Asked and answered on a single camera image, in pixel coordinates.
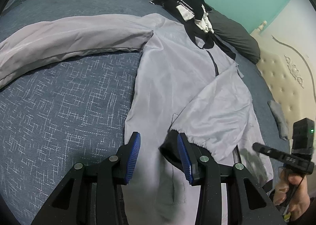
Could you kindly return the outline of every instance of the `blue bedsheet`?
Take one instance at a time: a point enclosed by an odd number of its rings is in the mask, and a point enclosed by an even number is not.
[[[0,18],[0,41],[28,24],[110,13],[175,20],[149,0],[27,0]],[[100,162],[123,144],[140,58],[137,52],[75,57],[31,71],[0,91],[0,194],[21,224],[32,222],[73,164]],[[288,151],[267,105],[268,87],[255,65],[239,54],[236,60],[263,140]]]

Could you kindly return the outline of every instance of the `pillow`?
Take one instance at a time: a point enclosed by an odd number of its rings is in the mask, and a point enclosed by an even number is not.
[[[231,44],[242,56],[256,64],[260,60],[258,42],[239,23],[212,8],[208,12],[214,33]]]

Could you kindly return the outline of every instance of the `tufted headboard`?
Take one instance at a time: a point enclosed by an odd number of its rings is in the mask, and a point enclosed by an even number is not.
[[[305,117],[314,121],[316,119],[316,73],[306,54],[300,53],[286,39],[273,35],[261,36],[260,32],[265,25],[266,22],[263,22],[251,33],[261,51],[257,67],[274,100],[282,106],[291,138],[294,122]]]

